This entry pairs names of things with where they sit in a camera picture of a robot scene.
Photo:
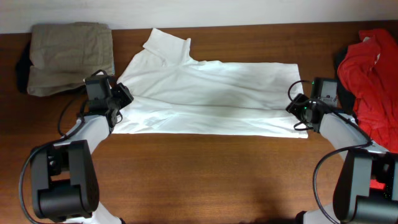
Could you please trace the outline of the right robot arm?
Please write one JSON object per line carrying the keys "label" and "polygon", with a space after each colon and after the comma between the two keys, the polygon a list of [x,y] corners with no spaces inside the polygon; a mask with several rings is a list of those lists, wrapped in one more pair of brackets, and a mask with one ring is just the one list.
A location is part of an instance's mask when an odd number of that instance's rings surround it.
{"label": "right robot arm", "polygon": [[[286,108],[306,129],[320,133],[335,148],[313,171],[318,210],[303,214],[304,223],[397,223],[397,154],[376,144],[347,115],[326,103],[298,94]],[[342,154],[341,169],[330,206],[322,205],[317,176],[331,156]]]}

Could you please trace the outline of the white polo shirt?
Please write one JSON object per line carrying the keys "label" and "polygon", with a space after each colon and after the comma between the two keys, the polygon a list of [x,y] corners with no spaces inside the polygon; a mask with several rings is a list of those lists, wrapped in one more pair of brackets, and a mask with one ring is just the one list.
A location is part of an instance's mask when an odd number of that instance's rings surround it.
{"label": "white polo shirt", "polygon": [[296,64],[197,61],[190,46],[190,39],[152,29],[119,77],[134,99],[116,134],[307,138],[286,111],[303,91]]}

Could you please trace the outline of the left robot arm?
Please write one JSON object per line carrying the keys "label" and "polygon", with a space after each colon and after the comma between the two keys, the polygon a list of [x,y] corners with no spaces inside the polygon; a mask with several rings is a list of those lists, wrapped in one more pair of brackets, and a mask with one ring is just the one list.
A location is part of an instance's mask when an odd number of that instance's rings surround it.
{"label": "left robot arm", "polygon": [[65,137],[33,149],[30,167],[35,216],[55,223],[124,223],[100,203],[100,190],[91,157],[99,143],[122,120],[120,110],[133,101],[119,83],[88,85],[88,100],[76,125]]}

